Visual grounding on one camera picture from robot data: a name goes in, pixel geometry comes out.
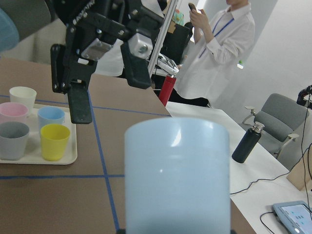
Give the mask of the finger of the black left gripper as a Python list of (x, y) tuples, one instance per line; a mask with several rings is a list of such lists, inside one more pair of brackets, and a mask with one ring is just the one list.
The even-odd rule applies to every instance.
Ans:
[(83, 83), (72, 82), (68, 93), (71, 122), (89, 124), (92, 122), (89, 94)]
[(139, 89), (147, 89), (151, 86), (148, 67), (145, 59), (138, 58), (130, 52), (128, 42), (121, 45), (124, 74), (130, 86)]

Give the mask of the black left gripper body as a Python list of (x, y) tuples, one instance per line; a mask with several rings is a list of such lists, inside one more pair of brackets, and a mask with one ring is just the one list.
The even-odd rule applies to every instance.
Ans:
[(51, 47), (52, 89), (68, 93), (72, 82), (88, 89), (97, 62), (117, 40), (147, 59), (163, 24), (159, 0), (54, 0), (53, 10), (66, 26), (65, 44)]

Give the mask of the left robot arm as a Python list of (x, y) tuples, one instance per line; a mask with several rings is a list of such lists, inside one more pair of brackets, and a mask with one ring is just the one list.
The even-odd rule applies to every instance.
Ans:
[(0, 49), (59, 19), (66, 26), (65, 44), (50, 49), (52, 89), (66, 94), (71, 121), (92, 121), (88, 86), (101, 57), (117, 39), (125, 77), (132, 87), (151, 86), (147, 59), (164, 21), (157, 0), (3, 0), (0, 3)]

